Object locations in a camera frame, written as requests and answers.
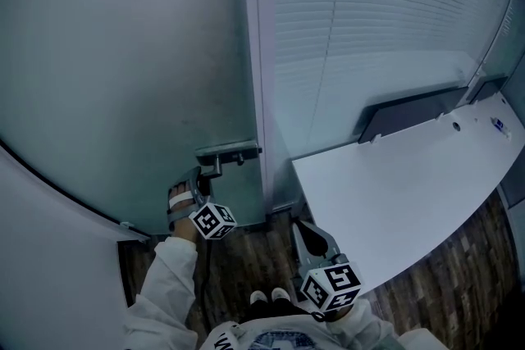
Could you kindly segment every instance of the white sleeve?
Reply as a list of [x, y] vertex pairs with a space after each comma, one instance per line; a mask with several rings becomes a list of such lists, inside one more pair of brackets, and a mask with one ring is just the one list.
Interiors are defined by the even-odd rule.
[[344, 348], [374, 348], [386, 337], [397, 339], [394, 326], [373, 315], [370, 302], [365, 299], [357, 299], [348, 314], [327, 322], [326, 327]]
[[125, 349], [194, 350], [197, 334], [185, 327], [195, 300], [195, 244], [168, 238], [155, 248], [157, 256], [126, 318]]

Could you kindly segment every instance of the black cable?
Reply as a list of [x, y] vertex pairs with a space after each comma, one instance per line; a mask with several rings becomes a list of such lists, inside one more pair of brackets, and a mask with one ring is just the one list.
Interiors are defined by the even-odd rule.
[[213, 241], [206, 241], [206, 274], [204, 275], [204, 280], [200, 285], [200, 307], [203, 313], [204, 319], [204, 328], [206, 332], [210, 334], [212, 327], [210, 326], [210, 320], [208, 318], [208, 313], [206, 312], [206, 302], [204, 299], [204, 294], [206, 293], [206, 286], [208, 286], [208, 281], [210, 280], [210, 261], [212, 260], [212, 244]]

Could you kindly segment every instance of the white table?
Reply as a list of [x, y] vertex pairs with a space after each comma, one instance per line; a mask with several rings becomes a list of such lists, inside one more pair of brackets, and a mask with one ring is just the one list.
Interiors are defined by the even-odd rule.
[[[375, 143], [294, 161], [316, 224], [357, 262], [363, 292], [427, 255], [502, 180], [525, 144], [525, 129], [503, 101], [498, 93]], [[510, 128], [510, 140], [492, 116]]]

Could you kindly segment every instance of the white jacket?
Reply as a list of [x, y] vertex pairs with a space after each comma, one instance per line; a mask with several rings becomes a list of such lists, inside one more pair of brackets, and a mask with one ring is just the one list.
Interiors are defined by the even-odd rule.
[[[185, 327], [194, 295], [195, 244], [168, 238], [155, 248], [142, 291], [126, 320], [126, 346], [130, 350], [194, 350], [197, 334]], [[424, 349], [446, 350], [428, 330], [398, 337], [392, 324], [372, 314], [370, 303], [356, 300], [348, 315], [320, 323], [310, 315], [230, 321], [210, 333], [203, 350], [341, 350]]]

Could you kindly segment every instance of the floor plank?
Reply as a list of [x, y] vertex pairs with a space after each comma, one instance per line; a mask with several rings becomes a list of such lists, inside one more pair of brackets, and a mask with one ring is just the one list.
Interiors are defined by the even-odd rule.
[[[148, 244], [119, 243], [122, 279], [129, 303], [140, 291], [163, 237]], [[199, 285], [205, 272], [205, 243], [198, 244], [196, 303], [187, 325], [205, 337]], [[250, 293], [293, 290], [296, 264], [290, 241], [290, 215], [281, 213], [256, 230], [237, 229], [213, 244], [206, 305], [212, 326], [240, 319]], [[451, 349], [488, 348], [504, 302], [518, 290], [514, 244], [500, 197], [495, 191], [446, 241], [394, 279], [364, 297], [398, 334], [428, 328]]]

